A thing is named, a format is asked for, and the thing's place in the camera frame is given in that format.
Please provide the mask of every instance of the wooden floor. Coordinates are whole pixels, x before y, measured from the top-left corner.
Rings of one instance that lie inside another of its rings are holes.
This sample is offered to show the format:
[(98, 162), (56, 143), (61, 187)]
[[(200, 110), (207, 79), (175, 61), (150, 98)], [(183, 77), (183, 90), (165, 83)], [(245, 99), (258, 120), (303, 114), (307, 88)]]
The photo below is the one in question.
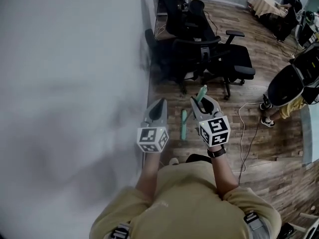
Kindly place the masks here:
[[(217, 25), (218, 35), (223, 42), (227, 39), (225, 31), (228, 29), (245, 33), (244, 38), (235, 37), (233, 43), (247, 47), (252, 65), (256, 69), (254, 80), (246, 80), (244, 86), (231, 85), (232, 96), (228, 101), (223, 99), (226, 90), (220, 84), (220, 79), (208, 84), (207, 94), (219, 102), (230, 121), (231, 135), (226, 146), (227, 157), (233, 171), (237, 172), (241, 166), (240, 139), (243, 130), (238, 109), (245, 103), (262, 101), (262, 95), (266, 92), (270, 81), (288, 65), (287, 54), (296, 52), (296, 43), (292, 35), (285, 43), (278, 43), (272, 37), (271, 31), (248, 10), (210, 2), (205, 3), (205, 10)], [(159, 38), (167, 37), (169, 34), (165, 32), (159, 36)], [(190, 109), (189, 99), (200, 87), (199, 82), (187, 82), (187, 95), (182, 95), (179, 87), (173, 82), (150, 88), (150, 101), (166, 98), (168, 102), (170, 140), (162, 154), (162, 162), (165, 165), (172, 157), (185, 162), (192, 153), (206, 154), (206, 146), (197, 135), (192, 117), (187, 123), (187, 141), (179, 139), (181, 110)], [(246, 125), (243, 156), (248, 152), (261, 115), (258, 105), (246, 105), (241, 110)], [(286, 120), (278, 121), (274, 128), (259, 124), (246, 161), (247, 171), (242, 174), (241, 186), (251, 187), (259, 196), (270, 202), (281, 213), (283, 222), (296, 221), (301, 211), (311, 213), (310, 207), (319, 198), (318, 162), (305, 166), (300, 161), (275, 161), (276, 157), (298, 157), (302, 155), (302, 151), (300, 112), (295, 112)]]

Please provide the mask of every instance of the black watch strap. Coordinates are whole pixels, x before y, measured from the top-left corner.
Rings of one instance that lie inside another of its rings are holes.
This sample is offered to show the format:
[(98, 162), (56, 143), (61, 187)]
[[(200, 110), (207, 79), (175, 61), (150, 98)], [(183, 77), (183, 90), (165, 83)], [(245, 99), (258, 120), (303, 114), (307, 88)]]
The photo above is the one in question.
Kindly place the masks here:
[(225, 150), (223, 144), (221, 145), (221, 149), (219, 151), (211, 152), (211, 151), (209, 151), (209, 149), (207, 149), (207, 154), (211, 158), (220, 157), (221, 155), (224, 155), (225, 153), (226, 153), (226, 150)]

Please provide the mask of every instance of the beige tablecloth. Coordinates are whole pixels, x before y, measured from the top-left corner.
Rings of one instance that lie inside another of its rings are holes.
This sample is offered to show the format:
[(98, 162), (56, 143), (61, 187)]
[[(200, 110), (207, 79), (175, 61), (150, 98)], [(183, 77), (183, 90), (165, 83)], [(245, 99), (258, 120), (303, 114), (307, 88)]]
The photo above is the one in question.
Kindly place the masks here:
[(253, 10), (255, 11), (255, 15), (257, 15), (258, 17), (267, 13), (272, 13), (284, 18), (286, 17), (288, 12), (283, 8), (276, 8), (275, 3), (278, 2), (276, 2), (275, 0), (248, 0), (248, 3), (252, 5)]

